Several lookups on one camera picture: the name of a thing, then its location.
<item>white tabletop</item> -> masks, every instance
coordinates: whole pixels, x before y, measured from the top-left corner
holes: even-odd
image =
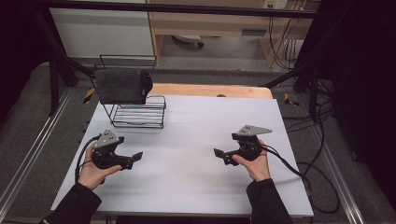
[[[213,148],[238,149],[231,134],[244,125],[268,128],[259,135],[265,144],[297,169],[276,100],[165,96],[163,129],[114,128],[98,105],[78,153],[51,207],[74,185],[79,152],[92,137],[110,129],[124,136],[116,153],[133,156],[143,151],[132,170],[106,178],[94,192],[102,199],[98,212],[113,215],[248,217],[246,187],[251,182],[243,166],[224,165]],[[301,179],[269,154],[272,178],[292,217],[312,217]]]

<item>floor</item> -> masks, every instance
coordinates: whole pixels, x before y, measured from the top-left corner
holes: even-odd
[[[154,82],[183,82],[202,84],[248,85],[257,86],[279,77],[287,70],[268,68],[262,53],[258,50],[259,43],[254,39],[226,37],[204,38],[202,49],[181,43],[171,36],[165,39],[162,63],[154,70]],[[304,117],[306,115],[307,94],[295,94],[291,88],[294,79],[273,88],[274,97],[278,100],[283,117]],[[331,83],[322,81],[322,85],[331,88]],[[35,142],[41,134],[50,111],[49,69],[40,66],[32,73],[21,99],[14,105],[8,117],[0,127],[0,192],[2,205],[0,212],[7,212],[6,220],[14,219],[17,223],[36,223],[40,217],[50,211],[56,189],[62,184],[64,174],[74,157],[84,130],[97,104],[95,95],[84,105],[82,100],[90,87],[81,81],[75,88],[62,86],[67,103],[63,113],[56,120],[56,125],[48,131],[45,141]],[[285,103],[285,93],[290,102]],[[328,96],[319,96],[323,103]],[[378,185],[363,163],[353,161],[347,139],[338,125],[337,117],[328,114],[324,122],[325,151],[315,165],[325,172],[326,176],[340,175],[341,182],[334,180],[337,188],[346,188],[341,194],[343,204],[333,214],[324,214],[314,209],[314,223],[396,223],[395,211],[389,206]],[[285,119],[289,131],[290,143],[297,161],[311,161],[320,145],[318,125],[311,127],[310,119],[293,121]],[[26,155],[32,154],[32,146],[38,146],[39,154],[33,155],[32,162],[26,162]],[[21,164],[30,164],[22,168],[29,174],[16,181],[14,175],[21,169]],[[316,171],[309,173],[312,180],[314,205],[332,210],[336,205],[336,197],[330,185]],[[9,183],[20,182],[18,188],[10,188]],[[358,214],[353,214],[349,206],[355,204]],[[359,219],[353,220],[350,215]],[[103,216],[95,216],[95,220],[104,220]],[[296,219],[296,223],[309,222],[307,219]]]

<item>black sleeve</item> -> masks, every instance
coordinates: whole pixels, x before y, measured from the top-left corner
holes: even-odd
[[[292,223],[289,213],[277,193],[273,179],[253,181],[247,186],[247,196],[252,208],[252,224]]]
[[[77,183],[39,224],[89,224],[101,202],[92,190]]]

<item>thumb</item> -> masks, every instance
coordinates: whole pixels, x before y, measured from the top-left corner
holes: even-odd
[[[233,160],[235,160],[236,162],[238,162],[239,164],[243,165],[243,166],[247,166],[248,161],[245,160],[243,157],[238,156],[238,155],[233,155]]]
[[[105,176],[113,175],[113,174],[115,174],[117,171],[120,171],[121,169],[122,169],[122,167],[121,167],[120,165],[112,166],[112,167],[110,167],[110,168],[108,168],[108,169],[105,170]]]

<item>black curtain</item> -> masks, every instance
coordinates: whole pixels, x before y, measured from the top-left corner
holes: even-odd
[[[31,71],[51,60],[46,38],[37,30],[26,8],[21,10],[23,4],[20,0],[7,0],[0,6],[0,121],[18,101]],[[44,8],[42,12],[62,46],[50,11]]]
[[[350,145],[396,209],[396,5],[392,0],[349,3],[322,1],[343,17],[325,42],[331,47],[320,53],[314,66],[319,78],[334,82],[332,102]],[[331,27],[315,21],[300,61]]]

